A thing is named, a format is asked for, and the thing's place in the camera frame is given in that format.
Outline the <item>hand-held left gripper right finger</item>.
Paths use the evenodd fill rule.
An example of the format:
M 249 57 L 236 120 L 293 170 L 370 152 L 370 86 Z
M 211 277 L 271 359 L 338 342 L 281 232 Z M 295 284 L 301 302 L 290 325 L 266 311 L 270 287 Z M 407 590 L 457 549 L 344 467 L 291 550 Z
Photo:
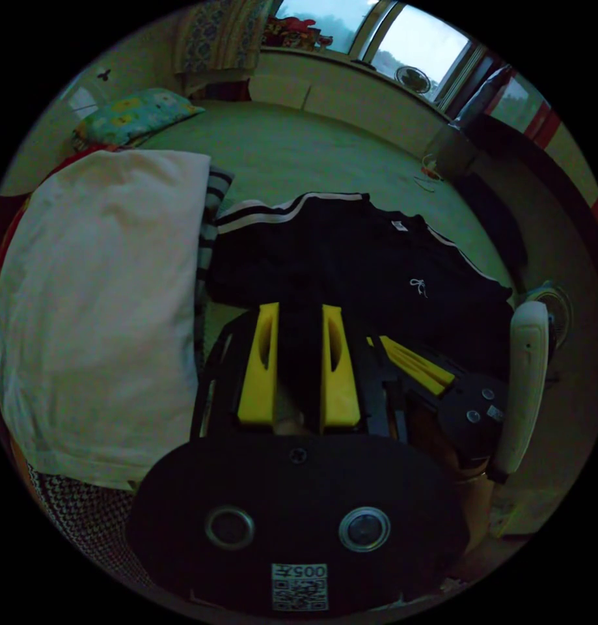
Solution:
M 322 306 L 320 432 L 351 430 L 360 423 L 353 363 L 342 310 Z

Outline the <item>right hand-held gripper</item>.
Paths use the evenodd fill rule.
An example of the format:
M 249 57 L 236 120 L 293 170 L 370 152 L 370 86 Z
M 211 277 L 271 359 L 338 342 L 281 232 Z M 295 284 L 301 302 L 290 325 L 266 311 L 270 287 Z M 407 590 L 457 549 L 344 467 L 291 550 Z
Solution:
M 386 336 L 376 349 L 381 381 L 376 432 L 406 443 L 407 401 L 417 400 L 437 421 L 465 467 L 484 461 L 498 449 L 506 416 L 508 387 L 486 374 L 464 370 L 431 352 L 413 352 Z

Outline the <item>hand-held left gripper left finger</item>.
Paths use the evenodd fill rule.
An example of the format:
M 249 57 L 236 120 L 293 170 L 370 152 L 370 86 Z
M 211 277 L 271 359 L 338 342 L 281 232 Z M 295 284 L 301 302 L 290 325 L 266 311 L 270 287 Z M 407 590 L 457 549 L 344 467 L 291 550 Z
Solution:
M 272 426 L 275 420 L 278 369 L 279 304 L 260 306 L 249 349 L 238 406 L 244 426 Z

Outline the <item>person's right hand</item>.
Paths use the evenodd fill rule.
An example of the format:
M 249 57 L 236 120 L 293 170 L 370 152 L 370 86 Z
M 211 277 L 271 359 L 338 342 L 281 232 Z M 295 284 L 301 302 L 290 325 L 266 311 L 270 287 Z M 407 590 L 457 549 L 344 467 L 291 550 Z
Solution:
M 443 434 L 437 416 L 417 400 L 407 401 L 405 416 L 409 444 L 434 461 L 458 485 L 487 480 L 487 462 L 466 468 L 455 447 Z

